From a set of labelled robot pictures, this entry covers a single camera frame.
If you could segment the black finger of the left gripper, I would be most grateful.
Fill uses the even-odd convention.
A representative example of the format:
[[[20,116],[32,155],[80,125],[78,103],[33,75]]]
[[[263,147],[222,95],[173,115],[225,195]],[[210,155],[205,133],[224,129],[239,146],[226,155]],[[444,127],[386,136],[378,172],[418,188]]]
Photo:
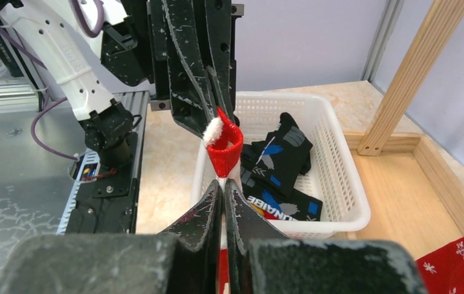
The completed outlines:
[[[234,122],[230,98],[231,2],[205,1],[211,65],[207,67],[215,105]]]
[[[162,2],[171,114],[178,125],[199,138],[218,108],[207,72],[211,57],[204,2]]]

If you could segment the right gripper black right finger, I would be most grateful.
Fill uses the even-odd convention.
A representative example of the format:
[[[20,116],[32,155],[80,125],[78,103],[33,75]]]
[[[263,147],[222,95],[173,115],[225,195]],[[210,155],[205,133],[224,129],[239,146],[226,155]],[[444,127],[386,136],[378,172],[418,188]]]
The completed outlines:
[[[426,293],[412,256],[385,240],[291,239],[238,184],[224,186],[231,293]]]

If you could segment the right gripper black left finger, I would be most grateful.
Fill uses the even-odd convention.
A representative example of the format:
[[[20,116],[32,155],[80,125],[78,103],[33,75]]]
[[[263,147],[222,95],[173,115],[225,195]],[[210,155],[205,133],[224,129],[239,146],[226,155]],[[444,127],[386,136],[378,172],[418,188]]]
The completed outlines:
[[[221,188],[155,235],[38,236],[22,242],[0,293],[218,293]]]

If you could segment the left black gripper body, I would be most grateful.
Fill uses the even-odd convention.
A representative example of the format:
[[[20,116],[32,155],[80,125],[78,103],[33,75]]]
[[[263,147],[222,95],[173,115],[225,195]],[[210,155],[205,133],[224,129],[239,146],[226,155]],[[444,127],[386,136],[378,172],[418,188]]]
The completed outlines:
[[[154,85],[175,112],[235,110],[232,1],[102,1],[101,63],[120,82]]]

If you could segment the black sock blue squares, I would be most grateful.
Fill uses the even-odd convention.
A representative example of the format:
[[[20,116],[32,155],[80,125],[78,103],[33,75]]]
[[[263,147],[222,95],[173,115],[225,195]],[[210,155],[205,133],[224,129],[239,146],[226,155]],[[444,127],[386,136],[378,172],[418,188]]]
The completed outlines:
[[[295,188],[288,193],[263,180],[242,181],[247,202],[268,220],[320,221],[323,201]]]

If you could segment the red Santa snowflake sock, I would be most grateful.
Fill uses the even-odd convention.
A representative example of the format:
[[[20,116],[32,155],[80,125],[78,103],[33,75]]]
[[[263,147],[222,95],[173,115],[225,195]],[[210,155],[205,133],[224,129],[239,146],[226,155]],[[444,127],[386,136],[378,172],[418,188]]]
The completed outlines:
[[[464,293],[464,237],[416,260],[429,293]]]

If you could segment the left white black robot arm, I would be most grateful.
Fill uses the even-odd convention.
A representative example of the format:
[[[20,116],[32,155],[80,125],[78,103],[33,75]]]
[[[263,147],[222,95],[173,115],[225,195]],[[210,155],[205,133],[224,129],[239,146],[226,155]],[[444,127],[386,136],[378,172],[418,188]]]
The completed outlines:
[[[170,101],[173,120],[216,151],[240,143],[233,84],[238,17],[230,1],[0,1],[0,32],[11,28],[30,46],[30,58],[68,99],[86,146],[109,169],[132,160],[134,117],[103,85],[70,30],[122,83],[151,83]]]

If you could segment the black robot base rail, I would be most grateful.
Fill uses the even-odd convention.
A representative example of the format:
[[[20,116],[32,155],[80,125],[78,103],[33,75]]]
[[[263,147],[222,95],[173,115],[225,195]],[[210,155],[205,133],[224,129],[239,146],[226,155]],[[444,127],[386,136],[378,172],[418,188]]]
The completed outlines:
[[[148,91],[115,95],[135,115],[136,127],[127,138],[131,162],[118,170],[100,164],[92,150],[74,168],[74,183],[56,230],[66,233],[125,233],[136,231],[142,150],[145,135]]]

